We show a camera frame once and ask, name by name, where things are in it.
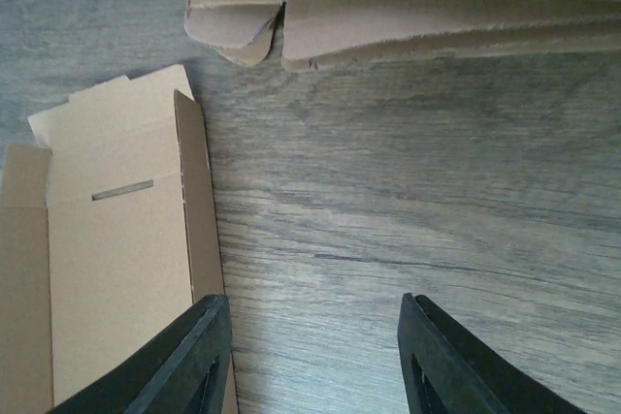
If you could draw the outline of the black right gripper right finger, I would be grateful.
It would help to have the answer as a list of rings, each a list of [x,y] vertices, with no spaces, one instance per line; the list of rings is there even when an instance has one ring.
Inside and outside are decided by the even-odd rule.
[[[580,413],[424,295],[403,295],[397,338],[411,413]]]

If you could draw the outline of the cardboard box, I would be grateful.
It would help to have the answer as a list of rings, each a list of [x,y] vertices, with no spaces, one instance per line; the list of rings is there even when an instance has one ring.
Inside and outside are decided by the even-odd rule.
[[[224,290],[205,120],[183,66],[29,117],[1,181],[1,409],[43,413]]]

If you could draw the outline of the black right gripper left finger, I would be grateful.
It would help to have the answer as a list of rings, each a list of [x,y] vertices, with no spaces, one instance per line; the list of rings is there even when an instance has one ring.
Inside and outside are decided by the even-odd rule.
[[[232,351],[228,298],[208,295],[53,413],[221,413]]]

